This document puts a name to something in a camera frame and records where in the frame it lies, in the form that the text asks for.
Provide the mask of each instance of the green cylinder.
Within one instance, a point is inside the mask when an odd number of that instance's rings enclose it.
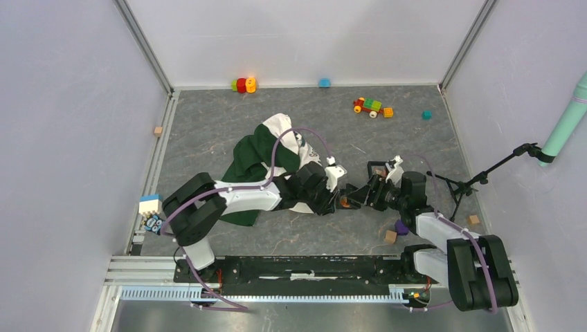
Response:
[[[573,92],[573,97],[570,100],[567,109],[561,116],[559,123],[557,123],[557,126],[544,144],[542,153],[551,157],[558,156],[572,132],[575,130],[575,127],[585,115],[585,112],[587,112],[587,73],[585,73],[583,77],[581,77],[579,83],[577,83],[577,87],[575,87],[575,91]],[[539,162],[539,164],[542,167],[548,165],[544,162]]]

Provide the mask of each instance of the toy car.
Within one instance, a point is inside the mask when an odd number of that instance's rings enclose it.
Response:
[[[371,118],[376,118],[377,114],[383,114],[384,118],[393,117],[393,109],[391,107],[381,108],[381,102],[373,99],[365,99],[363,97],[352,102],[354,105],[354,112],[368,112]]]

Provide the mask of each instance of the red toy block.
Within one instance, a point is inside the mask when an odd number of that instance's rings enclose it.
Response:
[[[238,93],[246,92],[246,78],[239,78],[237,80],[237,91]]]

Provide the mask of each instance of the purple toy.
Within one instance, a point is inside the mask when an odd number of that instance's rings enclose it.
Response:
[[[408,235],[410,230],[406,227],[406,225],[404,225],[404,223],[401,222],[401,219],[398,219],[395,222],[395,232],[398,235]]]

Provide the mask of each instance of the grey stone surface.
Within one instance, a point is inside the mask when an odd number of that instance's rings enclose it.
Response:
[[[352,101],[372,98],[393,107],[393,118],[376,119],[356,114]],[[432,111],[423,120],[424,110]],[[330,89],[259,89],[253,94],[228,90],[182,91],[163,160],[158,193],[167,196],[199,172],[220,179],[233,159],[238,140],[275,113],[291,117],[293,126],[309,127],[326,138],[349,174],[342,184],[356,186],[367,181],[369,160],[388,160],[399,154],[405,170],[425,172],[426,164],[411,154],[425,156],[441,175],[468,178],[455,132],[435,86],[335,87]],[[324,158],[320,141],[306,140]],[[454,203],[444,182],[439,181],[440,199],[435,200],[428,178],[428,202],[450,216]],[[464,199],[457,223],[478,214],[475,196]],[[383,242],[399,214],[363,207],[341,210],[327,216],[291,211],[262,212],[253,227],[219,221],[209,234],[216,255],[382,255],[395,254],[425,241],[410,234],[395,245]],[[482,227],[470,228],[482,232]],[[176,249],[167,237],[148,234],[142,255],[170,256]]]

